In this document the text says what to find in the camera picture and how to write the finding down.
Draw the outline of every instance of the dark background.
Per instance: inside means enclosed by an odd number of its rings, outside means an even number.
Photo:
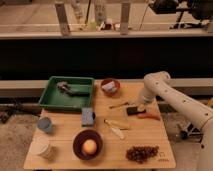
[[[0,40],[2,80],[213,77],[213,37]]]

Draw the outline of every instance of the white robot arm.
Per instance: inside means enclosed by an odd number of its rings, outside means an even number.
[[[213,109],[170,87],[169,81],[170,75],[164,71],[146,75],[139,100],[141,103],[150,103],[159,95],[202,131],[197,171],[213,170]]]

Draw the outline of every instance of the paper cup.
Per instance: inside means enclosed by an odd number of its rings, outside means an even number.
[[[52,133],[52,122],[50,118],[43,117],[38,120],[37,127],[43,132],[50,134]]]
[[[52,156],[50,141],[48,138],[43,136],[35,138],[32,141],[29,151],[33,155],[41,156],[47,159],[50,159]]]

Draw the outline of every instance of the green tray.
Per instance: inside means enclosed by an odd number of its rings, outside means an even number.
[[[69,96],[57,88],[57,83],[66,81],[73,90],[89,92],[89,96]],[[52,76],[39,100],[40,106],[48,110],[81,111],[82,107],[92,104],[94,79],[87,77],[59,77]]]

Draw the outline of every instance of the bottle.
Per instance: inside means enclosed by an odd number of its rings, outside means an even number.
[[[74,10],[75,17],[76,17],[78,23],[80,23],[81,20],[83,19],[83,12],[81,10],[80,0],[71,0],[71,5]]]
[[[95,21],[98,26],[102,23],[106,23],[107,13],[106,13],[106,0],[95,0]]]

